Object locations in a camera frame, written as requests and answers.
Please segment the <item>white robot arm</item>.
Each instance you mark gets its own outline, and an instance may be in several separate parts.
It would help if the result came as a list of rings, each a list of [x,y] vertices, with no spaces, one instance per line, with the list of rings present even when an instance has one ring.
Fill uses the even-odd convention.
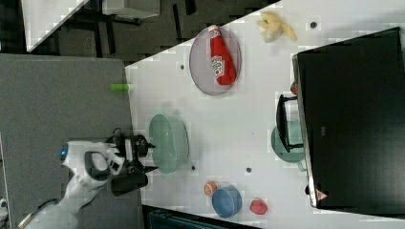
[[[18,229],[76,229],[77,213],[95,199],[105,184],[111,185],[116,197],[148,184],[146,174],[156,168],[144,166],[139,160],[154,147],[143,135],[126,136],[120,129],[104,142],[67,142],[60,159],[72,177],[64,197],[38,206],[22,219]]]

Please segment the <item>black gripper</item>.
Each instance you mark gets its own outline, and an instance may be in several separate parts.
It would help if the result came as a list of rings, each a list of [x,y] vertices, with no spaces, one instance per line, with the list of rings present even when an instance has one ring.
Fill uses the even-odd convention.
[[[115,128],[113,135],[106,140],[106,143],[113,144],[117,148],[117,155],[125,158],[125,167],[131,173],[139,171],[147,174],[159,168],[156,166],[144,166],[139,161],[141,157],[146,157],[149,148],[156,148],[143,135],[125,136],[120,128]]]

